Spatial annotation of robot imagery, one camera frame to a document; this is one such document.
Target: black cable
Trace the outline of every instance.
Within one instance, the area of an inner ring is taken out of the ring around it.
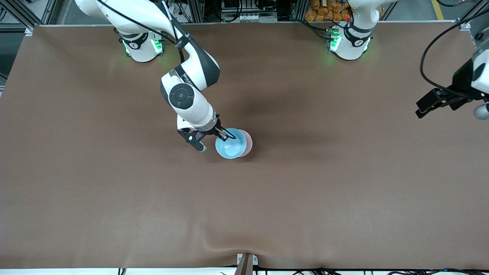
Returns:
[[[449,31],[451,31],[451,30],[455,29],[456,27],[458,27],[458,26],[460,26],[460,25],[462,25],[462,24],[465,24],[465,23],[469,22],[470,20],[475,19],[475,18],[477,18],[477,17],[479,17],[479,16],[481,16],[481,15],[483,15],[483,14],[486,14],[486,13],[488,13],[488,12],[489,12],[489,8],[488,8],[487,10],[485,10],[485,11],[483,11],[483,12],[481,12],[481,13],[477,14],[477,15],[471,16],[471,17],[469,17],[469,18],[467,18],[467,19],[464,19],[464,20],[462,20],[462,21],[460,21],[460,22],[456,23],[455,25],[451,26],[450,28],[448,28],[448,29],[446,29],[445,31],[443,31],[442,33],[440,33],[440,34],[439,34],[437,37],[435,37],[435,39],[433,39],[433,40],[432,40],[432,41],[431,41],[431,42],[428,44],[428,46],[426,47],[426,49],[425,49],[425,50],[424,50],[424,52],[423,52],[423,55],[421,56],[421,62],[420,62],[420,73],[421,73],[421,76],[423,77],[423,79],[424,79],[424,80],[426,80],[426,81],[427,81],[429,84],[431,84],[431,85],[433,85],[433,86],[435,86],[435,87],[438,87],[438,88],[440,88],[440,89],[444,90],[445,92],[448,92],[448,93],[454,94],[454,95],[456,95],[456,96],[458,96],[458,97],[465,98],[465,99],[476,99],[476,98],[472,98],[472,97],[470,97],[470,96],[468,96],[468,95],[466,95],[466,94],[462,94],[462,93],[459,93],[459,92],[452,91],[452,90],[450,90],[449,88],[444,87],[444,86],[442,86],[442,85],[440,85],[440,84],[438,84],[438,83],[435,83],[434,81],[432,81],[431,79],[429,79],[429,78],[428,78],[428,77],[425,75],[425,73],[424,73],[424,71],[423,71],[423,67],[424,67],[424,59],[425,59],[426,54],[428,53],[429,49],[431,48],[431,46],[433,46],[433,44],[435,44],[435,42],[436,42],[438,39],[440,39],[440,38],[441,38],[443,35],[445,35],[445,34],[446,34],[446,33],[448,33]]]
[[[215,0],[214,1],[214,15],[217,17],[217,19],[223,23],[229,23],[229,22],[233,22],[235,21],[236,19],[238,19],[241,15],[241,12],[243,11],[243,3],[241,2],[241,0],[236,0],[237,1],[237,5],[236,5],[236,15],[233,17],[233,19],[231,20],[225,20],[223,19],[219,14],[218,12],[220,10],[222,10],[222,7],[221,5],[219,5],[219,3],[221,2],[221,0]]]
[[[277,4],[275,4],[275,5],[273,5],[273,6],[267,6],[267,7],[262,6],[262,5],[260,5],[260,4],[258,3],[258,0],[255,0],[255,6],[256,6],[257,8],[259,8],[259,9],[263,10],[263,11],[272,11],[272,10],[274,10],[274,9],[276,9],[276,8],[277,8]]]
[[[336,23],[335,21],[333,21],[333,20],[331,20],[331,19],[325,19],[324,21],[329,21],[329,22],[331,22],[331,23],[333,23],[333,24],[337,25],[338,27],[340,27],[340,28],[342,28],[342,29],[344,29],[344,28],[345,28],[345,27],[343,27],[342,25],[340,25],[340,24]]]
[[[148,26],[146,26],[146,25],[143,25],[142,23],[139,23],[138,21],[136,21],[136,20],[134,20],[134,19],[132,19],[132,18],[130,18],[130,17],[125,16],[124,14],[122,14],[122,13],[120,13],[119,11],[115,10],[115,9],[114,9],[114,8],[112,8],[111,6],[109,6],[109,5],[105,4],[105,3],[104,3],[102,0],[97,0],[97,2],[101,3],[101,4],[102,4],[102,5],[104,5],[106,8],[108,8],[109,10],[111,10],[111,11],[115,12],[115,13],[116,13],[116,14],[118,14],[119,16],[122,16],[123,18],[125,18],[125,19],[127,19],[127,20],[129,20],[129,21],[133,22],[134,24],[138,24],[139,26],[141,26],[141,27],[143,27],[143,28],[145,28],[145,29],[148,29],[148,30],[150,30],[150,31],[152,31],[152,32],[154,32],[154,33],[156,33],[156,34],[161,35],[161,36],[162,36],[162,37],[164,37],[166,40],[170,41],[170,43],[175,44],[175,41],[171,40],[171,39],[170,39],[168,36],[164,35],[162,32],[159,32],[159,31],[157,31],[157,30],[155,30],[155,29],[152,29],[152,28],[150,28],[150,27],[148,27]]]
[[[304,25],[304,26],[306,26],[306,27],[310,28],[310,29],[311,29],[311,30],[314,32],[314,34],[315,34],[315,35],[317,35],[319,38],[321,38],[321,39],[323,39],[323,40],[331,40],[330,38],[327,38],[327,37],[325,37],[325,36],[322,36],[321,34],[319,34],[319,33],[317,32],[317,31],[323,31],[323,32],[325,32],[325,31],[326,31],[326,29],[325,29],[325,28],[323,29],[323,28],[320,28],[320,27],[315,27],[315,26],[313,26],[313,25],[309,24],[308,22],[306,22],[306,21],[304,21],[304,20],[300,20],[300,19],[293,19],[293,20],[291,20],[291,21],[292,21],[292,22],[299,22],[299,23],[301,23],[302,25]]]
[[[187,13],[183,10],[183,6],[182,6],[182,2],[180,2],[180,0],[176,0],[175,1],[177,3],[177,6],[178,8],[180,9],[180,11],[182,12],[183,16],[185,17],[185,19],[189,22],[189,23],[192,23],[192,20],[190,20],[190,17],[188,17]]]
[[[229,132],[226,128],[223,128],[224,132],[226,132],[227,137],[230,139],[236,139],[236,136]]]
[[[481,10],[483,10],[487,5],[488,5],[487,3],[482,5],[482,7],[478,11],[476,11],[474,14],[478,14],[479,12],[481,12]]]
[[[474,11],[474,9],[476,9],[476,8],[479,6],[479,4],[480,4],[480,3],[482,3],[482,1],[483,1],[483,0],[480,0],[479,2],[477,2],[477,3],[476,3],[476,4],[475,4],[473,7],[471,7],[471,8],[470,8],[470,10],[468,10],[468,11],[465,13],[465,15],[464,15],[462,18],[460,18],[459,20],[463,20],[463,19],[465,19],[465,17],[467,17],[467,15],[471,14],[471,13]]]
[[[175,44],[175,41],[171,40],[171,39],[170,39],[168,36],[164,35],[162,32],[157,31],[157,30],[155,30],[155,29],[152,29],[152,28],[150,28],[150,27],[148,27],[148,26],[146,26],[146,25],[144,25],[144,24],[142,24],[142,23],[139,23],[138,21],[136,21],[136,20],[134,20],[134,19],[132,19],[132,18],[130,18],[130,17],[128,17],[128,16],[126,16],[126,15],[124,15],[124,14],[120,13],[119,11],[115,10],[114,8],[112,8],[111,6],[109,6],[109,5],[105,4],[105,3],[104,3],[102,0],[97,0],[97,2],[101,3],[101,4],[102,4],[102,5],[104,5],[106,8],[108,8],[109,10],[111,10],[111,11],[115,12],[115,13],[116,13],[116,14],[118,14],[119,16],[122,16],[123,18],[125,18],[125,19],[127,19],[127,20],[129,20],[129,21],[131,21],[131,22],[133,22],[133,23],[135,23],[135,24],[138,24],[139,26],[141,26],[141,27],[143,27],[143,28],[146,28],[146,29],[148,29],[148,30],[150,30],[150,31],[152,31],[152,32],[154,32],[154,33],[156,33],[156,34],[159,34],[161,37],[164,37],[166,40],[170,41],[170,43]],[[177,38],[177,32],[175,31],[175,26],[174,26],[173,24],[172,24],[172,27],[173,27],[173,34],[175,35],[175,38]],[[183,61],[185,61],[185,58],[183,57],[183,53],[182,53],[182,51],[181,51],[181,50],[179,50],[179,51],[178,51],[178,53],[180,54],[180,63],[183,63]]]
[[[423,270],[413,270],[413,271],[405,271],[405,272],[392,271],[392,272],[389,272],[388,275],[394,275],[394,274],[398,274],[398,275],[412,275],[412,274],[434,275],[434,274],[440,273],[440,272],[458,272],[458,273],[464,273],[467,275],[477,275],[476,273],[469,271],[469,270],[460,270],[460,269],[455,269],[455,268],[445,268],[445,269],[435,270],[435,271],[431,271],[431,272],[426,272]]]
[[[321,268],[321,270],[323,271],[323,273],[327,272],[329,275],[342,275],[342,274],[336,272],[336,271],[338,271],[338,269],[333,270],[333,269]]]
[[[445,4],[445,3],[441,2],[440,0],[436,0],[436,2],[438,2],[438,4],[440,4],[440,5],[444,6],[444,7],[449,7],[449,8],[458,6],[458,3],[457,4],[454,4],[454,5],[451,5],[451,4]]]

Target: blue cup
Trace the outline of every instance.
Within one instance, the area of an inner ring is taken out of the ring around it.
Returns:
[[[227,128],[227,131],[236,138],[228,137],[226,141],[220,138],[216,139],[216,150],[225,159],[235,159],[244,157],[249,153],[252,146],[251,136],[243,131],[234,128]]]

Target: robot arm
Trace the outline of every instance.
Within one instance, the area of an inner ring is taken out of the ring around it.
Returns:
[[[341,23],[337,29],[339,37],[330,50],[345,60],[359,58],[370,42],[370,34],[380,19],[377,8],[380,5],[392,3],[397,0],[348,0],[354,10],[349,22]]]
[[[222,140],[235,138],[221,127],[219,115],[201,93],[219,78],[221,71],[216,60],[183,29],[164,2],[158,6],[149,0],[75,1],[85,14],[111,22],[131,48],[134,46],[140,51],[145,49],[144,45],[149,40],[148,33],[151,33],[145,27],[174,36],[177,40],[175,47],[178,50],[185,49],[189,58],[161,78],[160,91],[165,101],[177,113],[178,133],[200,152],[206,149],[201,142],[205,135],[216,135]]]
[[[416,115],[423,118],[437,108],[450,106],[457,110],[473,100],[485,103],[475,108],[477,119],[489,119],[489,42],[482,45],[472,58],[453,74],[452,84],[447,90],[435,88],[421,98],[416,104]]]

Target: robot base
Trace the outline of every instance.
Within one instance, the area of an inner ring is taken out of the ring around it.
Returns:
[[[332,34],[332,40],[327,41],[329,52],[335,53],[338,57],[345,60],[355,60],[358,59],[367,50],[370,38],[361,43],[360,46],[353,46],[352,43],[346,38],[345,30],[342,27],[334,26],[332,28],[333,32],[337,31],[337,34]]]
[[[140,45],[139,48],[134,48],[137,45],[126,43],[122,41],[124,47],[126,47],[126,53],[131,56],[135,61],[145,63],[153,60],[157,56],[163,55],[163,48],[165,46],[165,40],[154,32],[148,32],[148,38]]]

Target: brown tabletop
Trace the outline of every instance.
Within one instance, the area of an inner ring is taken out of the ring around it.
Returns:
[[[0,99],[2,268],[489,269],[487,122],[417,119],[426,45],[450,23],[383,23],[347,62],[299,24],[189,26],[219,62],[204,94],[253,150],[225,160],[177,134],[159,79],[111,27],[37,27]],[[426,60],[449,84],[452,31]]]

